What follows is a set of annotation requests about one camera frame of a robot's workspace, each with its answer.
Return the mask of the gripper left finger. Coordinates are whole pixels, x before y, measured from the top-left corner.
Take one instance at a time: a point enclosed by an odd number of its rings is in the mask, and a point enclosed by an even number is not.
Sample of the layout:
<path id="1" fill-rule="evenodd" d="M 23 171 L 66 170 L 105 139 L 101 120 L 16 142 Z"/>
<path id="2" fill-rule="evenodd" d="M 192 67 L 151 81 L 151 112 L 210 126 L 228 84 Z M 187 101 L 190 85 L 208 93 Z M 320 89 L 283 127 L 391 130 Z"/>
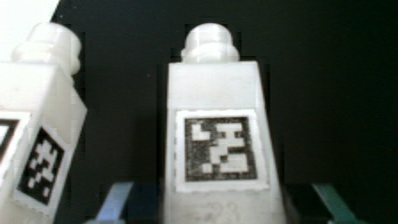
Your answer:
<path id="1" fill-rule="evenodd" d="M 123 213 L 132 189 L 132 182 L 117 182 L 112 185 L 96 217 L 89 219 L 84 224 L 126 224 Z"/>

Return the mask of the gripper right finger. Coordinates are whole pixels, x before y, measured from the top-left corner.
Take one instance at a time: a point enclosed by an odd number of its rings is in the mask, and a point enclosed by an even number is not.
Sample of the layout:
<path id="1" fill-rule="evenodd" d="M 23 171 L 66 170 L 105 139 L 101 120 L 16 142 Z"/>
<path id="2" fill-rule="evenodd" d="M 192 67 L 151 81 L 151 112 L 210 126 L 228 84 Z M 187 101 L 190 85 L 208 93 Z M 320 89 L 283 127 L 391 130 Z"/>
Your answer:
<path id="1" fill-rule="evenodd" d="M 357 218 L 334 186 L 325 183 L 315 183 L 313 189 L 332 216 L 327 224 L 368 224 L 368 222 Z"/>

